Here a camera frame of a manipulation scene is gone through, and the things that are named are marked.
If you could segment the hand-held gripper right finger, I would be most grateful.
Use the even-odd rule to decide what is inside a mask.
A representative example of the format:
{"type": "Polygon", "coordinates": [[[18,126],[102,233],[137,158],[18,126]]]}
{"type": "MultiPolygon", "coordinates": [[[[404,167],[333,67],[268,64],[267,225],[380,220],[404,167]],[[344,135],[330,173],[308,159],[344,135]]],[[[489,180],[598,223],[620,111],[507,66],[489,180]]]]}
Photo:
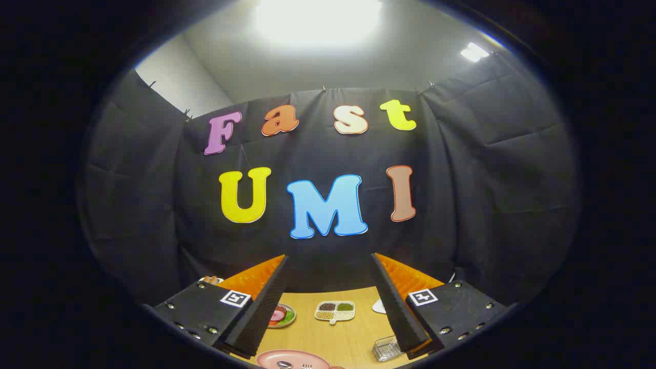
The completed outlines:
{"type": "Polygon", "coordinates": [[[457,276],[441,282],[382,254],[371,254],[370,271],[408,359],[463,345],[513,310],[457,276]]]}

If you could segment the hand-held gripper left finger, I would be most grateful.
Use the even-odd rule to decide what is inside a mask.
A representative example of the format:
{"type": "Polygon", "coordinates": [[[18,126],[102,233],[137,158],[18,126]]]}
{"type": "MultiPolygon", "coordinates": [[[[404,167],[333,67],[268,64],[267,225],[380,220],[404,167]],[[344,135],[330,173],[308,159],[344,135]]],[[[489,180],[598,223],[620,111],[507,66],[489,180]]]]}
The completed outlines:
{"type": "Polygon", "coordinates": [[[287,263],[279,255],[222,282],[207,276],[143,309],[190,341],[250,359],[285,291],[287,263]]]}

